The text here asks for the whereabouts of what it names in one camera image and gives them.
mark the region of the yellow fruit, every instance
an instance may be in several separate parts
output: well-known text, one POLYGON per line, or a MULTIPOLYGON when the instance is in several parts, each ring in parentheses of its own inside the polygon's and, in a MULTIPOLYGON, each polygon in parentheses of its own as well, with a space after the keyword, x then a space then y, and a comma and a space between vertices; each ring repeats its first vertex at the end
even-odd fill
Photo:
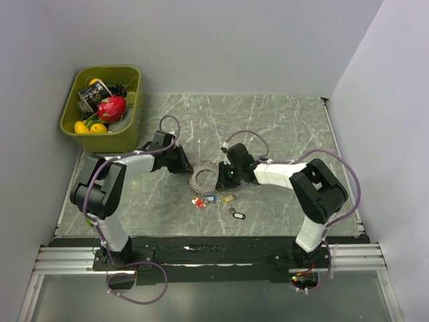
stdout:
POLYGON ((77 134, 89 133, 89 128, 82 121, 77 121, 74 124, 74 132, 77 134))
POLYGON ((91 80, 91 82, 89 82, 89 85, 94 84, 95 82, 98 82, 100 79, 99 78, 94 78, 91 80))
POLYGON ((103 124, 94 124, 91 126, 89 133, 107 133, 107 127, 105 127, 103 124))

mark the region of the red fruit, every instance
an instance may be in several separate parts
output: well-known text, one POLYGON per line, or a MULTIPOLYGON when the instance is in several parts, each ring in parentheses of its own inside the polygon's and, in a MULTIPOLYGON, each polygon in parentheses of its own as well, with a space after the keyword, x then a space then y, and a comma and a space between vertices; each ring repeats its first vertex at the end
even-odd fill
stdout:
POLYGON ((108 97, 101 101, 97 114, 105 123, 118 122, 125 112, 126 105, 127 102, 120 96, 108 97))

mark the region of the olive green plastic bin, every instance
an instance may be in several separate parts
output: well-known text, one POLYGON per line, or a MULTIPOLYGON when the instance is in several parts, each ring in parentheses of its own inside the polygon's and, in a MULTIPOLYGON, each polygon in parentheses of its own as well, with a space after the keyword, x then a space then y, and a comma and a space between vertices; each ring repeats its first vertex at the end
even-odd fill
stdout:
POLYGON ((72 90, 62 112, 61 130, 71 136, 82 148, 92 153, 130 152, 137 147, 143 109, 140 71, 131 66, 95 66, 82 70, 74 80, 72 90), (77 134, 74 124, 82 120, 83 112, 78 107, 78 91, 87 87, 93 78, 106 85, 127 85, 127 106, 133 109, 129 125, 122 131, 103 134, 77 134))

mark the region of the gray floor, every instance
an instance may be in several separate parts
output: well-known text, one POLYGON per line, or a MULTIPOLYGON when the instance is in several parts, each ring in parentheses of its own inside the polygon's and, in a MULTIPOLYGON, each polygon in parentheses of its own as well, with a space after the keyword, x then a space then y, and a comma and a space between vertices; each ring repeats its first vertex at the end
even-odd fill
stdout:
MULTIPOLYGON (((252 129, 269 143, 273 160, 296 159, 312 148, 335 151, 328 120, 317 97, 285 95, 152 95, 147 97, 141 119, 141 142, 152 139, 158 121, 165 114, 180 119, 179 143, 195 164, 200 160, 223 160, 222 142, 238 129, 252 129)), ((165 129, 174 129, 167 121, 165 129)), ((256 157, 264 153, 259 140, 248 134, 237 136, 233 143, 244 142, 256 157)), ((340 164, 323 154, 322 158, 345 182, 340 164)), ((86 155, 83 154, 80 166, 86 155)), ((173 175, 167 170, 142 174, 126 182, 118 208, 124 229, 129 235, 296 235, 304 214, 293 193, 278 186, 242 184, 233 192, 233 203, 246 220, 232 218, 223 203, 197 209, 187 187, 187 175, 173 175)), ((229 195, 221 193, 219 197, 229 195)), ((343 210, 350 209, 348 202, 343 210)), ((67 202, 61 218, 59 236, 93 236, 76 206, 67 202)), ((329 235, 358 235, 355 218, 334 225, 329 235)))
MULTIPOLYGON (((45 276, 32 321, 391 321, 376 272, 335 272, 307 297, 288 284, 267 281, 172 283, 152 305, 107 294, 105 279, 45 276)), ((149 301, 161 289, 134 286, 127 296, 149 301)))

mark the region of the marble tabletop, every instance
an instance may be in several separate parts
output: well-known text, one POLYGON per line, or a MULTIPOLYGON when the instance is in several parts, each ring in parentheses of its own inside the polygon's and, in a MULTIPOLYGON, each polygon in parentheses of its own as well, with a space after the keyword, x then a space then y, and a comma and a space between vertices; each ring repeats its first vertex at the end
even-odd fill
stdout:
MULTIPOLYGON (((158 121, 165 114, 176 116, 183 145, 191 164, 201 160, 215 163, 224 159, 220 147, 238 129, 260 133, 270 147, 273 160, 294 160, 312 148, 336 151, 323 102, 319 97, 286 95, 182 95, 158 94, 146 97, 141 114, 141 145, 153 138, 158 121)), ((174 130, 166 120, 165 129, 174 130)), ((243 142, 254 157, 265 152, 263 144, 251 134, 242 133, 231 143, 243 142)), ((306 159, 324 160, 341 182, 345 176, 341 165, 330 156, 315 153, 306 159)), ((86 159, 83 153, 78 171, 86 159)), ((129 235, 296 235, 304 214, 292 190, 279 186, 242 183, 234 191, 219 193, 220 199, 231 193, 233 202, 246 220, 235 219, 222 201, 197 209, 191 203, 193 192, 189 175, 170 174, 167 169, 140 174, 126 182, 118 208, 124 230, 129 235)), ((210 183, 215 178, 198 178, 210 183)), ((340 214, 350 209, 350 201, 340 214)), ((61 216, 58 236, 94 236, 77 207, 67 202, 61 216)), ((334 225, 329 235, 358 235, 354 216, 334 225)))

